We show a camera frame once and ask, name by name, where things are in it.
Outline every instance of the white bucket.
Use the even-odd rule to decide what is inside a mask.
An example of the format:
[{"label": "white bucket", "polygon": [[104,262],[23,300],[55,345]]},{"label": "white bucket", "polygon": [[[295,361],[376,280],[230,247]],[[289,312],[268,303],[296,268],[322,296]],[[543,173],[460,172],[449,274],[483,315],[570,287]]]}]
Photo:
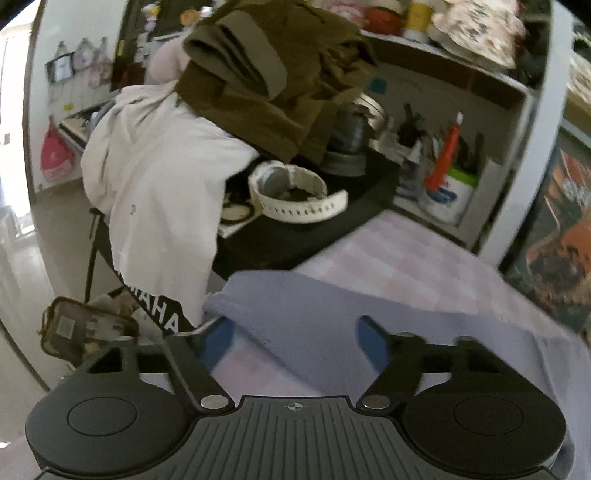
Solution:
[{"label": "white bucket", "polygon": [[421,192],[418,205],[440,222],[457,225],[477,185],[478,178],[475,175],[452,167],[436,192]]}]

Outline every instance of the white watch strap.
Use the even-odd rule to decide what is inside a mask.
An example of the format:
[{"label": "white watch strap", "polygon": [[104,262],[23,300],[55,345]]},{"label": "white watch strap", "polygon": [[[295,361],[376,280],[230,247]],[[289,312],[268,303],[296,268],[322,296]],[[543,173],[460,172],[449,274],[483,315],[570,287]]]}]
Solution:
[{"label": "white watch strap", "polygon": [[252,172],[248,179],[252,200],[263,215],[286,223],[315,223],[332,218],[346,210],[349,196],[345,190],[340,190],[323,199],[305,202],[288,202],[264,196],[259,192],[258,180],[266,170],[278,166],[288,170],[292,188],[297,187],[320,195],[327,192],[324,180],[310,170],[293,165],[286,166],[279,161],[264,162]]}]

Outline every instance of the metal rivet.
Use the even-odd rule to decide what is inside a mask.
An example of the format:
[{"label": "metal rivet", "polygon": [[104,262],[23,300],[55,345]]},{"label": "metal rivet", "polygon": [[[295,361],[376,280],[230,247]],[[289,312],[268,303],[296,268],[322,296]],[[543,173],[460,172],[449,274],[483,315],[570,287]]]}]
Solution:
[{"label": "metal rivet", "polygon": [[201,406],[208,410],[219,410],[228,406],[230,401],[223,395],[208,395],[201,399]]},{"label": "metal rivet", "polygon": [[383,410],[390,406],[390,400],[383,395],[368,395],[361,403],[370,410]]}]

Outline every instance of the bottle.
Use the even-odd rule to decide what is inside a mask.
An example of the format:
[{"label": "bottle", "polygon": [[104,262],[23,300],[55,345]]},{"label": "bottle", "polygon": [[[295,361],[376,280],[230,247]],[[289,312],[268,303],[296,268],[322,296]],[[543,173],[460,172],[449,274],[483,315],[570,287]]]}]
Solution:
[{"label": "bottle", "polygon": [[437,191],[437,189],[441,186],[443,178],[449,170],[449,167],[452,166],[453,156],[457,150],[457,144],[460,139],[460,127],[462,125],[463,120],[464,115],[461,112],[458,112],[456,124],[450,128],[450,131],[447,134],[447,138],[445,140],[445,143],[443,144],[441,153],[437,157],[437,161],[435,162],[435,168],[425,178],[425,182],[423,185],[430,192]]},{"label": "bottle", "polygon": [[431,24],[432,14],[431,0],[413,0],[408,9],[404,38],[419,43],[428,43],[427,27]]}]

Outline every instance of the poster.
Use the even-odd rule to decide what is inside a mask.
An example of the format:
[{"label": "poster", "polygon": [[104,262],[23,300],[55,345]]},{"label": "poster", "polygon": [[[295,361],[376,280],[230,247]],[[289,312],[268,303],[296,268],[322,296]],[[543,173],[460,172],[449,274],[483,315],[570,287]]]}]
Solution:
[{"label": "poster", "polygon": [[580,331],[591,313],[591,139],[563,123],[506,281]]}]

